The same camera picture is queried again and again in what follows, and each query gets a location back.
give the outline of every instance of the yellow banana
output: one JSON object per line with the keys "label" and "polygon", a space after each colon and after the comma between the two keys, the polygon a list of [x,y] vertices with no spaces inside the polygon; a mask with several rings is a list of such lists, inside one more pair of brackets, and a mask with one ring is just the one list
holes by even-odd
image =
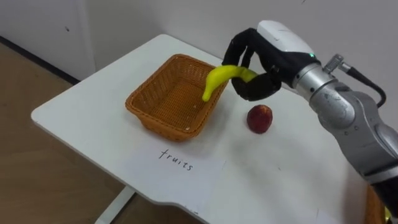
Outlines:
{"label": "yellow banana", "polygon": [[234,77],[240,77],[243,81],[248,82],[256,77],[257,74],[244,67],[239,67],[235,65],[223,65],[213,69],[206,78],[206,88],[203,93],[202,100],[207,102],[213,91],[219,87],[222,83],[228,81]]}
{"label": "yellow banana", "polygon": [[388,221],[388,219],[391,217],[391,213],[387,208],[385,208],[385,210],[386,210],[386,221]]}

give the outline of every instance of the robotic hand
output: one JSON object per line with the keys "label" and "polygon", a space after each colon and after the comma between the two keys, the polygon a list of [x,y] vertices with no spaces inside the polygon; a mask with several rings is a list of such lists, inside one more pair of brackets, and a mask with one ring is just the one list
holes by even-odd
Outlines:
{"label": "robotic hand", "polygon": [[[245,30],[231,41],[223,65],[249,67],[254,52],[264,70],[250,82],[232,78],[237,94],[255,101],[288,84],[304,97],[317,113],[322,126],[338,141],[341,151],[360,176],[371,184],[392,214],[398,218],[398,134],[381,120],[377,108],[386,100],[384,91],[335,55],[325,67],[313,50],[281,23],[262,21],[257,29]],[[375,89],[376,102],[367,94],[353,91],[330,73],[339,68]]]}

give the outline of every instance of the apple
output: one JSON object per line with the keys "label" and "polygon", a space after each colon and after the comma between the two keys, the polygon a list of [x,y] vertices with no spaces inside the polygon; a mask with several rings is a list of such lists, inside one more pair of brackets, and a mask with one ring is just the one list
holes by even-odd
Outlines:
{"label": "apple", "polygon": [[272,123],[272,110],[266,105],[257,105],[251,108],[246,118],[249,129],[262,134],[269,129]]}

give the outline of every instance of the table leg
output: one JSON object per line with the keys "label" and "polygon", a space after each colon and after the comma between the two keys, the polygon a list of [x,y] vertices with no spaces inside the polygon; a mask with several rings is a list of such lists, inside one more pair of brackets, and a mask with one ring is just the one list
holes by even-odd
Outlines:
{"label": "table leg", "polygon": [[99,216],[97,221],[95,221],[95,224],[110,224],[134,194],[135,191],[133,191],[132,188],[125,186],[113,202]]}

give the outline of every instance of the brown woven basket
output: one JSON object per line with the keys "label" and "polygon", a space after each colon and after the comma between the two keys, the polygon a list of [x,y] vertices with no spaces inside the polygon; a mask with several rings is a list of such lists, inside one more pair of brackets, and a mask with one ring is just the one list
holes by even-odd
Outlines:
{"label": "brown woven basket", "polygon": [[176,142],[197,136],[228,82],[205,103],[206,77],[214,66],[187,55],[170,57],[126,100],[145,128]]}

